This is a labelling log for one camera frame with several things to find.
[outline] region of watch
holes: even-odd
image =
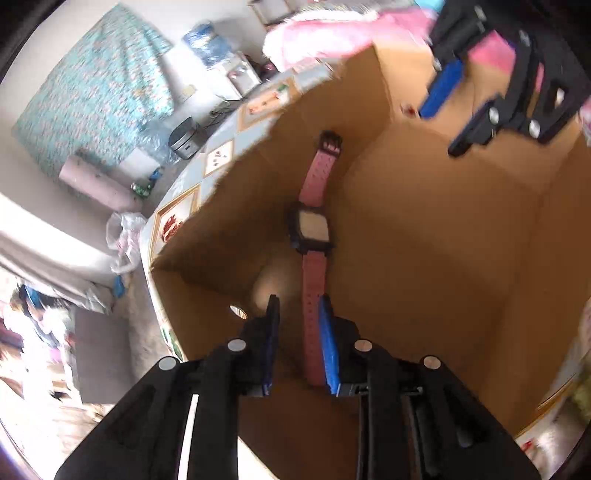
[[[326,385],[320,346],[319,307],[324,294],[326,255],[332,248],[328,220],[322,209],[324,189],[339,157],[342,139],[334,132],[320,136],[320,148],[304,180],[298,203],[289,216],[291,246],[302,254],[304,373],[310,385]]]

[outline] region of metal bolt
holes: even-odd
[[[540,136],[540,124],[536,120],[530,122],[531,138],[538,138]]]
[[[519,38],[521,39],[523,45],[525,45],[526,47],[530,46],[530,36],[523,30],[519,30]]]
[[[478,20],[480,20],[481,22],[486,22],[486,15],[482,11],[482,7],[480,5],[477,5],[474,7],[474,12],[476,13],[476,16],[478,17]]]
[[[177,360],[172,356],[165,356],[158,362],[158,368],[160,370],[172,370],[177,366]]]
[[[246,342],[241,338],[235,338],[228,342],[228,350],[231,352],[242,352],[246,348]]]
[[[488,119],[493,125],[499,123],[499,111],[495,107],[491,107],[490,110],[488,110]]]
[[[441,366],[441,360],[439,360],[436,356],[426,356],[423,360],[423,365],[427,367],[429,370],[437,370]]]
[[[355,350],[358,352],[369,352],[373,345],[369,340],[360,339],[355,342]]]

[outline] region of teal floral fabric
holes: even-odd
[[[51,71],[13,135],[50,177],[70,154],[108,171],[135,148],[144,124],[172,113],[161,65],[170,48],[117,5]]]

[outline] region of pink roll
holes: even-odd
[[[140,197],[77,155],[66,159],[60,180],[115,212],[139,212],[142,209]]]

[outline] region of pink watch strap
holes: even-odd
[[[308,207],[321,207],[324,203],[324,188],[336,157],[324,150],[318,150],[304,180],[299,201]]]
[[[326,257],[323,252],[309,251],[303,256],[302,310],[304,313],[304,370],[310,385],[326,385],[324,360],[320,344],[319,302],[324,295]]]

